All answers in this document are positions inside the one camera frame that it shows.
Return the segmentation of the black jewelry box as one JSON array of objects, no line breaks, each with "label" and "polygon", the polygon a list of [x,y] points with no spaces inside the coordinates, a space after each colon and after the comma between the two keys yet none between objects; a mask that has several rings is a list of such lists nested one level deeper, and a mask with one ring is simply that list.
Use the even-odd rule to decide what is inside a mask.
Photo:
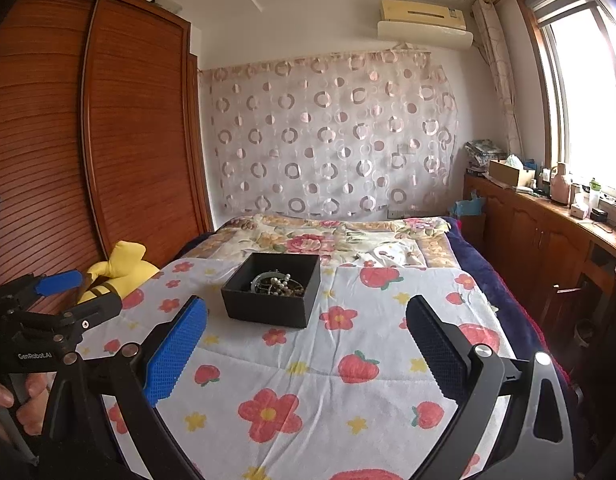
[{"label": "black jewelry box", "polygon": [[321,283],[317,255],[253,252],[221,289],[233,320],[306,328]]}]

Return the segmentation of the yellow plush toy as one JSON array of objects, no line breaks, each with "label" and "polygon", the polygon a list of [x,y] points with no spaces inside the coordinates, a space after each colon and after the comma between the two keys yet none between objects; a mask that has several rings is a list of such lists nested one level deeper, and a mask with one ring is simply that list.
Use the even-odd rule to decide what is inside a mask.
[{"label": "yellow plush toy", "polygon": [[142,244],[119,240],[110,258],[94,263],[84,274],[79,304],[109,292],[125,299],[156,275],[159,269],[143,259],[145,252]]}]

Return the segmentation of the dark blue blanket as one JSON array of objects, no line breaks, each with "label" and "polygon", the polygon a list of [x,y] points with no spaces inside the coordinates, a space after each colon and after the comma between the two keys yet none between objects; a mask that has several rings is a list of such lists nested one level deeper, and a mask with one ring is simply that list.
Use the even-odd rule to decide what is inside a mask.
[{"label": "dark blue blanket", "polygon": [[443,220],[450,225],[447,237],[461,269],[475,278],[490,304],[498,308],[496,316],[517,358],[528,359],[537,351],[546,352],[553,359],[562,385],[568,388],[570,377],[548,348],[541,328],[510,292],[493,266],[465,240],[460,221],[451,217],[443,217]]}]

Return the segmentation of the strawberry flower print bed cover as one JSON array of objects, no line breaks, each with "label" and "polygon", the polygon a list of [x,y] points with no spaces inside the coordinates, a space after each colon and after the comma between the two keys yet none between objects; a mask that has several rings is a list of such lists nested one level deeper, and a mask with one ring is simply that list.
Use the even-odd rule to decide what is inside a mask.
[{"label": "strawberry flower print bed cover", "polygon": [[423,296],[442,321],[499,356],[513,348],[475,280],[460,269],[325,266],[302,330],[232,320],[221,297],[233,262],[181,259],[89,330],[87,359],[140,342],[191,296],[208,322],[158,411],[208,479],[405,479],[455,409],[405,324]]}]

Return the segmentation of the blue paper bag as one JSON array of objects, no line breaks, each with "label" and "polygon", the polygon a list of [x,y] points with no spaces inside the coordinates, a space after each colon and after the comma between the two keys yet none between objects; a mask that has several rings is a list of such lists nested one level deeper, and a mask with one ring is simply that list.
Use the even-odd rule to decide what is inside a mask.
[{"label": "blue paper bag", "polygon": [[478,217],[482,215],[484,205],[486,205],[486,199],[474,195],[469,200],[458,200],[455,202],[451,206],[449,213],[454,218]]}]

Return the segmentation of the wooden side cabinet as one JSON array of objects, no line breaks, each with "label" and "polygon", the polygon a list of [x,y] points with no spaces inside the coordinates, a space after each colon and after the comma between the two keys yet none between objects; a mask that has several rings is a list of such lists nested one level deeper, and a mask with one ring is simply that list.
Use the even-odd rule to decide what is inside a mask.
[{"label": "wooden side cabinet", "polygon": [[560,362],[583,351],[576,328],[590,322],[592,342],[616,314],[616,231],[577,220],[543,197],[465,174],[463,197],[486,200],[483,226],[469,237],[541,328]]}]

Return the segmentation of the wooden slatted wardrobe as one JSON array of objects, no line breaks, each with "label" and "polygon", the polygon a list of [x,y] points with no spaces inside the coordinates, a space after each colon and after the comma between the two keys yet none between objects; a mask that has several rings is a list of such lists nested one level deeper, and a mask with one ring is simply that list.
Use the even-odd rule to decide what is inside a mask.
[{"label": "wooden slatted wardrobe", "polygon": [[189,40],[148,0],[0,0],[0,284],[209,230]]}]

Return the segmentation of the cardboard box on cabinet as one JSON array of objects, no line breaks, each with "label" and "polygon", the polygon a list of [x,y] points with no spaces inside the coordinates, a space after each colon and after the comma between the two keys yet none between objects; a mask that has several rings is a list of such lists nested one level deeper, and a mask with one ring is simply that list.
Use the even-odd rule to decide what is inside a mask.
[{"label": "cardboard box on cabinet", "polygon": [[536,179],[536,171],[527,170],[524,167],[517,169],[506,165],[505,162],[490,160],[488,176],[494,181],[510,188],[518,188],[518,186],[527,186],[529,188],[532,181]]}]

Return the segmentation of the pink kettle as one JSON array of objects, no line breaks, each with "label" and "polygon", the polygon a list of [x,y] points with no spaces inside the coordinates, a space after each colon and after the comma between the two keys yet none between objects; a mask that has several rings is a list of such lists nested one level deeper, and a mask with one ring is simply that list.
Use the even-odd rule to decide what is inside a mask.
[{"label": "pink kettle", "polygon": [[568,206],[570,204],[571,176],[564,162],[558,162],[550,170],[550,199]]}]

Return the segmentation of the circle pattern sheer curtain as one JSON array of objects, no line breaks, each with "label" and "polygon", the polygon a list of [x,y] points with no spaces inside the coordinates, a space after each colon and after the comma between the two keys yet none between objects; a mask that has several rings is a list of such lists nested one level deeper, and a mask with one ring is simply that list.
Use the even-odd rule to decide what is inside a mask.
[{"label": "circle pattern sheer curtain", "polygon": [[457,100],[426,50],[334,53],[199,75],[218,214],[432,214],[450,195]]}]

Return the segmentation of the wall air conditioner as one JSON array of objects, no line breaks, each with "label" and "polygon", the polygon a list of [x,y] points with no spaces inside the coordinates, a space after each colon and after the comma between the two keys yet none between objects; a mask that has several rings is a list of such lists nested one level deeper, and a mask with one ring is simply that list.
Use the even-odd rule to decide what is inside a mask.
[{"label": "wall air conditioner", "polygon": [[377,38],[459,51],[468,50],[474,42],[461,10],[405,0],[381,1]]}]

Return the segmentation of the window with wooden frame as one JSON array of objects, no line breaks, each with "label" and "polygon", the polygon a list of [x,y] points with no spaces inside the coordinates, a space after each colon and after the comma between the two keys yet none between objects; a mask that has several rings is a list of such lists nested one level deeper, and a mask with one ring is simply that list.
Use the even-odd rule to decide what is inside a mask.
[{"label": "window with wooden frame", "polygon": [[616,8],[600,0],[516,0],[538,63],[544,162],[616,200]]}]

